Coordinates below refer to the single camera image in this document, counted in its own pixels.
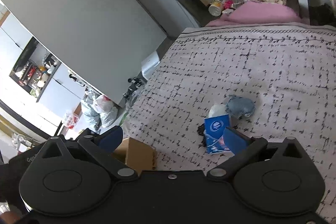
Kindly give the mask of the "person's left hand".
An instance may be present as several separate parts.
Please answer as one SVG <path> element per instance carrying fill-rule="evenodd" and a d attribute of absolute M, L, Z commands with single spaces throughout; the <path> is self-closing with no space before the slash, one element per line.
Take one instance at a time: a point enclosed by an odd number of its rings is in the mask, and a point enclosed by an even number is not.
<path fill-rule="evenodd" d="M 1 224 L 13 224 L 19 221 L 21 217 L 16 213 L 10 211 L 7 203 L 1 202 L 0 205 L 0 223 Z"/>

